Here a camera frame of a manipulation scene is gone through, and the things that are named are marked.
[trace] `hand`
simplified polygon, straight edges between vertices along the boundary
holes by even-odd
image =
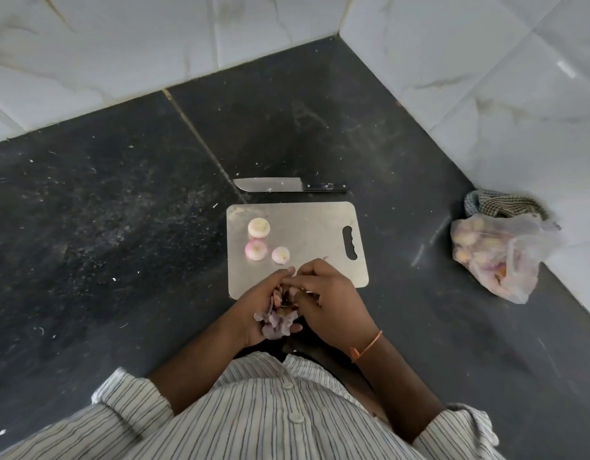
[[[293,276],[295,268],[279,269],[271,273],[257,285],[248,289],[240,299],[222,316],[223,322],[233,329],[240,339],[241,347],[256,345],[265,337],[260,331],[263,322],[255,321],[255,313],[265,313],[269,308],[270,297],[280,282]],[[301,331],[301,325],[292,325],[291,332]]]
[[[317,258],[282,283],[290,286],[291,299],[312,330],[346,355],[350,347],[362,351],[376,337],[378,328],[352,282],[329,263]],[[318,303],[303,291],[319,294]]]

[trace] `person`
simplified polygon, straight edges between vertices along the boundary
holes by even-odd
[[[350,280],[321,259],[294,272],[278,270],[249,289],[147,379],[116,370],[91,406],[0,459],[502,458],[486,413],[440,402],[382,335]],[[234,359],[264,340],[253,316],[267,310],[280,284],[312,331],[354,360],[390,426],[309,359],[280,362],[260,352]]]

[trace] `knife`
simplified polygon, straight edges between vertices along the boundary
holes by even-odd
[[[348,192],[345,183],[319,183],[299,177],[248,177],[233,182],[245,192]]]

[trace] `person's right arm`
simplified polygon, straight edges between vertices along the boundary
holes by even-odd
[[[363,352],[378,334],[378,327],[352,282],[329,263],[321,259],[306,263],[297,276],[285,278],[283,284],[290,286],[291,297],[310,328],[349,357],[351,348]],[[318,303],[306,292],[319,294]],[[356,360],[356,365],[372,386],[393,431],[426,451],[423,453],[428,457],[477,458],[475,451],[482,447],[489,449],[488,455],[479,452],[482,457],[497,455],[488,441],[493,435],[490,423],[485,428],[475,419],[475,415],[486,414],[473,410],[470,416],[466,409],[447,410],[384,336]],[[469,439],[463,439],[461,429],[471,429]],[[477,431],[484,429],[488,429],[488,435],[477,436]],[[445,443],[454,443],[456,448],[446,448]]]

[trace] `white striped shirt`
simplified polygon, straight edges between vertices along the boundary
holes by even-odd
[[[256,352],[233,360],[177,417],[147,379],[118,369],[92,405],[0,459],[502,459],[483,411],[452,405],[409,445],[321,366]]]

